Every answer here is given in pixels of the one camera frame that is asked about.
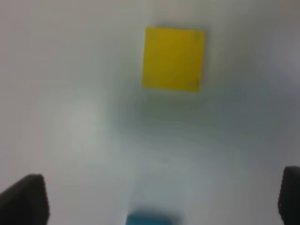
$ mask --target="white floor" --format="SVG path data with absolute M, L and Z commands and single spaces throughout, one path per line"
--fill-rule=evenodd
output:
M 298 151 L 299 3 L 0 3 L 0 190 L 42 173 L 50 225 L 282 224 Z M 142 90 L 146 25 L 205 29 L 202 92 Z

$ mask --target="yellow paper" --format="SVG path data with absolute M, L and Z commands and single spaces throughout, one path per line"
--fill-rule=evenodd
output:
M 199 91 L 205 31 L 148 27 L 142 86 Z

